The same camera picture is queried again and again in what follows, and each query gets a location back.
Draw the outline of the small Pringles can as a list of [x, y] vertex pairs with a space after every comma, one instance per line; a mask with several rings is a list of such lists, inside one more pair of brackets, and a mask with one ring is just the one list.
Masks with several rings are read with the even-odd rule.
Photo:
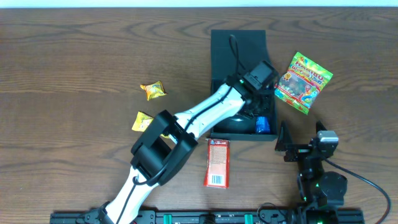
[[218, 123], [214, 127], [214, 132], [227, 134], [254, 134], [255, 127], [255, 118], [247, 118], [237, 114]]

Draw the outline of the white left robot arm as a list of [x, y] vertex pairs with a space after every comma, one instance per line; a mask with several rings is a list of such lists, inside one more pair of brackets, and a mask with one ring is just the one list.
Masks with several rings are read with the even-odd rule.
[[156, 115], [133, 144], [128, 178], [116, 198], [101, 209], [100, 223], [133, 222], [149, 194], [185, 165], [200, 136], [245, 106], [257, 106], [272, 80], [272, 75], [229, 76], [216, 92], [193, 108], [177, 114], [163, 110]]

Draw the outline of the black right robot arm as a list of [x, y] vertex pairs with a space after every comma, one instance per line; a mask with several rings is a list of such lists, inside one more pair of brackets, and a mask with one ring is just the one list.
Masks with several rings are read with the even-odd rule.
[[323, 163], [334, 154], [339, 138], [319, 121], [316, 123], [316, 131], [316, 136], [309, 143], [296, 144], [287, 123], [283, 121], [275, 150], [285, 153], [285, 162], [295, 162], [298, 165], [297, 184], [304, 200], [302, 211], [336, 210], [344, 204], [348, 180], [337, 172], [326, 172]]

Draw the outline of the red snack box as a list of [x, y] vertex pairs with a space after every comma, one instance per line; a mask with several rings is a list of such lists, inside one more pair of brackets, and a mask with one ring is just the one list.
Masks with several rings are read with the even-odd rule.
[[207, 139], [207, 168], [203, 185], [227, 189], [229, 187], [230, 142], [224, 139]]

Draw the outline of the blue cookie packet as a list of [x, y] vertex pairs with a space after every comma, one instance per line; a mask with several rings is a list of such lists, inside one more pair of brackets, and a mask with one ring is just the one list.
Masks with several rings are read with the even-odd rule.
[[256, 118], [256, 134], [269, 134], [271, 131], [268, 118], [266, 116], [258, 116]]

